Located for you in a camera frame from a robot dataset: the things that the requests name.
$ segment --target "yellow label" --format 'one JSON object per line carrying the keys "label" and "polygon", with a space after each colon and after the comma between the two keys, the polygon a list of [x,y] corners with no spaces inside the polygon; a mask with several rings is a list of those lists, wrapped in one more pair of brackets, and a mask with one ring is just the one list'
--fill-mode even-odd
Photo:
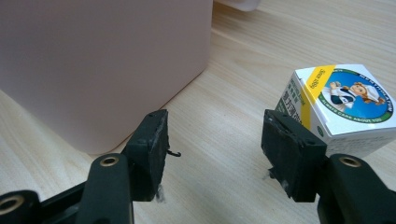
{"label": "yellow label", "polygon": [[303,85],[302,97],[305,104],[301,106],[301,120],[308,130],[311,129],[311,105],[318,99],[334,68],[335,65],[316,67],[305,85]]}

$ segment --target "beige plastic bin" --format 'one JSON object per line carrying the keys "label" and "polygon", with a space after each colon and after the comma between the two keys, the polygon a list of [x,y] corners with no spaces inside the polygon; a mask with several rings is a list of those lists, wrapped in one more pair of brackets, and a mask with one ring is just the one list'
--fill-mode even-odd
{"label": "beige plastic bin", "polygon": [[206,67],[212,0],[0,1],[0,89],[104,153]]}

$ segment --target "wooden table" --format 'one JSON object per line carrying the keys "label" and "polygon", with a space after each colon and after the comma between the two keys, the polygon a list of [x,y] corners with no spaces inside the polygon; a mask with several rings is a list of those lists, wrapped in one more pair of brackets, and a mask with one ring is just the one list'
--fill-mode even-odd
{"label": "wooden table", "polygon": [[[136,223],[318,223],[268,178],[262,116],[294,69],[362,63],[396,97],[396,3],[262,0],[253,12],[215,4],[208,67],[172,99],[173,151],[164,203],[134,203]],[[45,200],[84,181],[81,153],[0,92],[0,194],[32,189]],[[396,189],[396,142],[365,158]]]}

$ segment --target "cartoon chef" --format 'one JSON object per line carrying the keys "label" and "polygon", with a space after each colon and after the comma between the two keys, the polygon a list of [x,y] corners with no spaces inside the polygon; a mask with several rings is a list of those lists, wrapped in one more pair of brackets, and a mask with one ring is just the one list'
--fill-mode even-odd
{"label": "cartoon chef", "polygon": [[385,100],[379,96],[375,87],[363,85],[361,82],[355,82],[351,87],[341,87],[339,82],[331,82],[330,88],[324,88],[322,94],[332,106],[342,112],[346,108],[352,108],[358,96],[366,104],[375,103],[376,105],[382,105],[385,103]]}

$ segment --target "white box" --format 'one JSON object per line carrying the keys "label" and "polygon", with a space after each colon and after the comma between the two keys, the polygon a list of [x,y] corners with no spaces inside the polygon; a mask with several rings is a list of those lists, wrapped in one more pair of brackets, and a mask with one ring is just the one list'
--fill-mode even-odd
{"label": "white box", "polygon": [[1,1],[0,89],[107,152],[207,65],[212,0]]}
{"label": "white box", "polygon": [[337,64],[296,70],[276,110],[328,144],[328,156],[364,157],[396,138],[394,104],[363,65]]}

